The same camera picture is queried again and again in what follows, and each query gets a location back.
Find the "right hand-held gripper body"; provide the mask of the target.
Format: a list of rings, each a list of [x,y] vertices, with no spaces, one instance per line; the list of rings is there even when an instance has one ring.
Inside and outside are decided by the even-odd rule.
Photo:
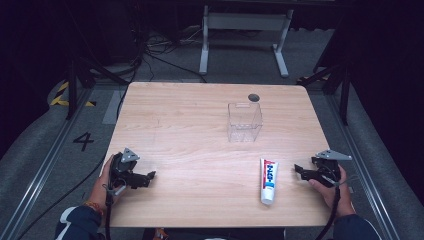
[[[351,160],[351,155],[331,149],[318,152],[311,158],[312,163],[317,167],[318,177],[316,180],[328,188],[333,187],[341,179],[338,162]]]

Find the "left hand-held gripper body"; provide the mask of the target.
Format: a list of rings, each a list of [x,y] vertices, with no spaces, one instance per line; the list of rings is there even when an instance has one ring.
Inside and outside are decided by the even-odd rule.
[[[118,152],[111,164],[111,191],[114,196],[120,195],[127,187],[132,186],[136,181],[143,181],[140,174],[133,172],[134,167],[140,156],[129,148],[125,148],[123,152]]]

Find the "white toothpaste tube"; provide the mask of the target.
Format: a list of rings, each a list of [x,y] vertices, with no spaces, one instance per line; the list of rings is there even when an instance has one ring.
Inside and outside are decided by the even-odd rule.
[[[261,159],[261,202],[265,205],[274,202],[278,167],[278,162]]]

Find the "clear plastic box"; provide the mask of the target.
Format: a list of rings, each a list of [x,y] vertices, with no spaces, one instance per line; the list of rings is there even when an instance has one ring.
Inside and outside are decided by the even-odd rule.
[[[228,104],[228,140],[254,142],[263,126],[259,103]]]

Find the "person's left hand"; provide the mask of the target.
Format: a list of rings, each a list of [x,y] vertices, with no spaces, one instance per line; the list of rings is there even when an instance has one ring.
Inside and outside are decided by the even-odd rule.
[[[114,156],[111,155],[107,162],[103,165],[102,172],[95,181],[91,194],[87,200],[89,206],[101,214],[103,214],[107,209],[105,185],[109,182],[109,170],[113,158]]]

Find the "person's right hand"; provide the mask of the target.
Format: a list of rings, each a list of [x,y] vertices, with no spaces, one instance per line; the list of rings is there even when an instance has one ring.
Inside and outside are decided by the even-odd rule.
[[[340,181],[342,182],[342,184],[339,186],[340,200],[338,202],[338,206],[336,210],[337,218],[356,213],[352,205],[350,190],[346,183],[346,180],[347,180],[346,171],[342,167],[339,167],[339,170],[341,173]],[[332,208],[333,202],[336,196],[335,188],[327,188],[326,186],[322,185],[320,182],[314,179],[309,180],[308,183],[312,186],[313,189],[315,189],[318,193],[321,194],[327,206],[329,208]]]

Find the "black tripod stand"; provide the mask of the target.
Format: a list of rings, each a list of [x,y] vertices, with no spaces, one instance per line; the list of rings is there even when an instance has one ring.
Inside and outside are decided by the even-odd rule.
[[[322,91],[325,95],[333,95],[338,88],[341,88],[339,116],[344,125],[347,125],[347,110],[350,91],[350,74],[346,63],[336,64],[314,73],[308,77],[300,77],[296,83],[301,86],[308,86],[314,82],[325,80]]]
[[[80,81],[84,88],[92,88],[95,85],[94,76],[91,70],[94,69],[101,75],[112,80],[113,82],[126,86],[128,81],[119,77],[115,73],[110,72],[103,66],[80,56],[72,56],[68,67],[68,89],[69,89],[69,105],[66,119],[70,120],[78,109],[77,104],[77,81]]]

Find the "yellow black hazard tape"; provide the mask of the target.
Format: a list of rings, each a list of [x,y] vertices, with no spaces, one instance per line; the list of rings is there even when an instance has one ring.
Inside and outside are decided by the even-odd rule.
[[[67,90],[68,86],[69,86],[69,82],[67,80],[64,80],[63,83],[58,88],[53,100],[51,101],[50,103],[51,106],[55,106],[55,105],[68,106],[69,105],[69,101],[63,99],[63,95],[65,91]]]

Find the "aluminium floor rail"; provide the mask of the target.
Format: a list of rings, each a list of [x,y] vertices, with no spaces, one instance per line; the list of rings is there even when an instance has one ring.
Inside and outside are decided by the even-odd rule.
[[[70,120],[51,107],[0,161],[0,240],[52,240],[62,211],[87,196],[108,95],[84,90],[78,104]]]
[[[376,188],[376,185],[372,179],[370,172],[367,169],[367,166],[349,130],[349,127],[344,124],[341,117],[339,116],[339,107],[336,102],[336,99],[332,95],[326,95],[325,99],[347,143],[347,146],[352,156],[352,164],[354,165],[355,170],[359,175],[359,179],[367,196],[368,202],[382,230],[382,235],[387,240],[400,240],[399,234],[389,216],[389,213],[387,212],[387,209],[382,201],[381,195]]]

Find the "white metal desk frame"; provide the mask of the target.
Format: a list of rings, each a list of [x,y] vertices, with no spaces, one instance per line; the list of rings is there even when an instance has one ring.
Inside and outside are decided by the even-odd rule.
[[[253,31],[279,31],[279,42],[272,45],[276,63],[283,78],[289,76],[289,72],[283,56],[289,27],[293,17],[293,10],[285,14],[253,14],[253,13],[216,13],[210,12],[207,5],[204,6],[202,20],[202,48],[199,63],[199,73],[205,75],[208,72],[209,59],[209,30],[253,30]]]

